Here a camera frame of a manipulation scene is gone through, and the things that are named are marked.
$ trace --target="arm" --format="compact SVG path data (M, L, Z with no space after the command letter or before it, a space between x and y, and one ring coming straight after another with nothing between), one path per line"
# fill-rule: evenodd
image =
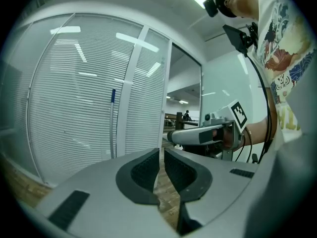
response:
M266 94L267 94L267 100L268 100L269 109L270 109L271 118L272 118L271 139L273 139L275 132L276 132L276 126L277 126L277 113L276 113L272 93L271 93L271 90L269 88L266 88ZM267 117L265 117L260 122L248 124L247 128L251 133L253 145L264 142L266 128L267 128ZM250 145L250 140L249 140L249 136L248 136L247 132L243 131L243 134L244 134L244 139L245 139L245 145ZM236 150L238 150L240 147L242 147L242 145L243 145L243 140Z

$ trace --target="wooden floor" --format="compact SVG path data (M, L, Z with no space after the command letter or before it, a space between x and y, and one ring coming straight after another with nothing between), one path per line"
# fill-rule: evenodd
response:
M171 144L164 143L165 147L173 147ZM157 186L154 188L160 201L159 211L164 219L176 229L179 211L179 194L176 192L169 180L164 168L163 149L159 156L159 167ZM25 176L22 172L14 168L5 158L0 157L1 171L6 178L9 188L13 195L35 207L40 200L47 195L51 189Z

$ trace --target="black cable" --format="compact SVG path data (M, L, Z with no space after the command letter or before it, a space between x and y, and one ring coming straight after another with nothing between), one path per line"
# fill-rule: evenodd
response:
M267 128L266 128L266 134L265 134L265 140L264 140L263 149L262 149L262 152L261 152L261 155L260 155L260 158L259 158L259 162L258 162L258 163L260 163L260 161L262 159L262 156L264 154L264 151L265 151L266 144L269 141L270 136L271 136L272 120L271 120L271 114L270 114L269 105L268 105L267 93L266 93L266 90L265 90L265 86L264 86L261 74L259 73L257 66L254 64L254 62L252 61L252 59L248 55L247 55L247 58L250 60L251 64L253 65L254 69L257 72L257 75L259 77L259 80L260 80L260 83L261 83L261 87L262 87L262 90L263 90L263 93L264 93L264 97L265 97L265 100L266 100Z
M252 153L252 137L251 137L251 135L250 135L250 132L249 132L248 128L246 128L246 132L247 132L247 134L248 134L248 136L249 136L249 141L250 141L250 146L251 146L250 152L249 152L249 156L248 156L248 159L247 159L247 163L248 163L248 162L249 162L249 159L250 159L250 156L251 156L251 153Z
M240 153L239 153L238 157L236 158L235 162L236 162L236 161L238 160L238 158L240 157L240 154L242 153L243 148L244 148L244 146L245 146L245 145L246 145L246 139L244 139L242 149L241 149L241 151L240 151Z

